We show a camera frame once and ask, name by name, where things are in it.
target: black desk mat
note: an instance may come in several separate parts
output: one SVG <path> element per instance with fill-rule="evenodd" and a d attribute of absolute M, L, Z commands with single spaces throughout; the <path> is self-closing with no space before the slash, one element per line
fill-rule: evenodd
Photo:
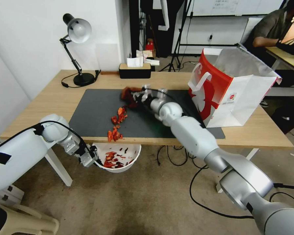
<path fill-rule="evenodd" d="M 79 102 L 69 124 L 81 136 L 107 136 L 112 131 L 111 117 L 116 115 L 119 107 L 126 105 L 120 99 L 119 89 L 87 89 Z M 198 111 L 187 90 L 169 90 L 191 116 L 201 121 Z M 127 109 L 128 117 L 121 123 L 119 132 L 126 137 L 175 138 L 170 127 L 164 126 L 152 113 L 141 108 Z M 216 139 L 225 139 L 221 128 L 208 128 Z"/>

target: tissue box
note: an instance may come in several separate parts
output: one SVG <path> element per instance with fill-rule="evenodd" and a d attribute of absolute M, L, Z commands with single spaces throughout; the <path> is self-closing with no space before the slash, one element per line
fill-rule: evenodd
<path fill-rule="evenodd" d="M 120 78 L 150 78 L 151 65 L 144 63 L 143 67 L 128 67 L 127 64 L 120 64 Z"/>

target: lamp base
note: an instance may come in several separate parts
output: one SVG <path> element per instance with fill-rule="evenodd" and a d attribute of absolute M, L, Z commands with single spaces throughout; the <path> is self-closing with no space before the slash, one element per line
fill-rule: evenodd
<path fill-rule="evenodd" d="M 86 86 L 94 83 L 95 77 L 91 73 L 83 73 L 82 75 L 76 75 L 73 81 L 77 86 Z"/>

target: wooden desk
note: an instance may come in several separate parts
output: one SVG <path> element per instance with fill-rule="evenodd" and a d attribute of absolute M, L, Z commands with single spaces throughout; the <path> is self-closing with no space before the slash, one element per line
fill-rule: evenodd
<path fill-rule="evenodd" d="M 126 86 L 141 87 L 151 84 L 152 88 L 188 89 L 187 83 L 191 73 L 186 72 L 152 72 L 150 79 L 120 79 L 117 75 L 99 75 L 98 80 L 86 87 L 65 88 L 61 85 L 63 77 L 74 74 L 75 70 L 61 70 L 42 92 L 28 105 L 28 107 L 12 122 L 1 135 L 7 139 L 17 132 L 34 125 L 46 115 L 55 113 L 69 121 L 86 89 L 123 89 Z M 73 77 L 67 78 L 70 86 L 74 86 Z M 259 106 L 243 127 L 222 128 L 225 139 L 217 139 L 220 147 L 232 146 L 254 148 L 247 158 L 251 158 L 258 148 L 290 148 L 292 143 L 275 125 L 267 113 Z M 107 142 L 107 136 L 83 136 L 86 142 Z M 128 138 L 123 143 L 153 144 L 153 145 L 180 145 L 175 138 Z M 50 149 L 45 156 L 55 171 L 67 186 L 72 179 L 64 169 L 55 153 Z"/>
<path fill-rule="evenodd" d="M 277 47 L 266 47 L 266 50 L 268 51 L 270 55 L 278 59 L 279 62 L 283 61 L 288 66 L 291 66 L 292 68 L 294 68 L 294 55 L 291 55 Z"/>
<path fill-rule="evenodd" d="M 294 70 L 294 55 L 291 55 L 277 47 L 266 47 L 268 54 L 276 58 L 272 69 L 276 70 L 280 63 Z M 294 96 L 294 87 L 272 87 L 267 96 Z"/>

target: person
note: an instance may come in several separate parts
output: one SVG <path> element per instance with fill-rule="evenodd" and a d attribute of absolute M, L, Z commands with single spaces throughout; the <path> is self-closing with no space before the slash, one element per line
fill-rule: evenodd
<path fill-rule="evenodd" d="M 269 67 L 275 62 L 275 58 L 269 55 L 264 47 L 275 46 L 278 39 L 285 31 L 288 23 L 294 16 L 294 0 L 289 0 L 286 7 L 267 14 L 251 31 L 249 37 L 243 43 L 248 51 L 261 59 Z M 290 87 L 294 85 L 294 70 L 276 70 L 282 77 L 280 85 L 274 86 Z"/>

